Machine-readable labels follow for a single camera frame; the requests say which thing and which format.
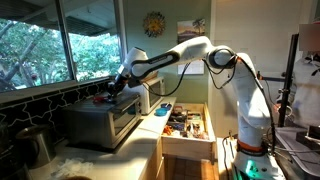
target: oven handle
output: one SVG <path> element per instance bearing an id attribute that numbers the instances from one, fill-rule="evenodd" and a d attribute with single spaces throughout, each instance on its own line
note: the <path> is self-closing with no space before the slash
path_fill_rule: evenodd
<path id="1" fill-rule="evenodd" d="M 112 108 L 111 109 L 111 112 L 113 112 L 114 114 L 120 114 L 120 113 L 123 113 L 124 111 L 126 111 L 132 104 L 138 102 L 140 99 L 140 97 L 138 98 L 132 98 L 133 101 L 126 101 L 120 105 L 117 105 L 116 107 Z"/>

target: white cloth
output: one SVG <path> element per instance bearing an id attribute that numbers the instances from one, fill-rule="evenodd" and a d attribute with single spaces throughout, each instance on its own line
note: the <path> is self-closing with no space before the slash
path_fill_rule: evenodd
<path id="1" fill-rule="evenodd" d="M 313 63 L 303 58 L 294 64 L 289 95 L 292 108 L 290 119 L 305 128 L 310 125 L 320 126 L 320 72 L 312 76 L 319 69 Z"/>

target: sun wall decoration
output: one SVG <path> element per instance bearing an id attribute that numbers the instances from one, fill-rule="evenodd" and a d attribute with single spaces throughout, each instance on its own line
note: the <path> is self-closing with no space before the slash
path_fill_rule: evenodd
<path id="1" fill-rule="evenodd" d="M 143 20 L 144 33 L 149 37 L 158 37 L 162 35 L 165 24 L 164 16 L 160 12 L 148 13 Z"/>

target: window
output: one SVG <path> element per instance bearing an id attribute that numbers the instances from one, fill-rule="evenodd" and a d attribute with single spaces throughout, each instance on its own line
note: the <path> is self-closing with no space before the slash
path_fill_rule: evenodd
<path id="1" fill-rule="evenodd" d="M 115 75 L 116 14 L 113 0 L 1 1 L 0 92 Z"/>

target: microwave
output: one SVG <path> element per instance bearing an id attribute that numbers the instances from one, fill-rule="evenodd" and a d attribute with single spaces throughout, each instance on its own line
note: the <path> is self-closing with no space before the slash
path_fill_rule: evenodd
<path id="1" fill-rule="evenodd" d="M 142 115 L 148 115 L 163 100 L 163 96 L 156 94 L 165 94 L 165 84 L 163 77 L 156 77 L 144 82 L 142 85 L 130 88 L 128 85 L 124 92 L 137 92 L 140 94 L 140 109 Z"/>

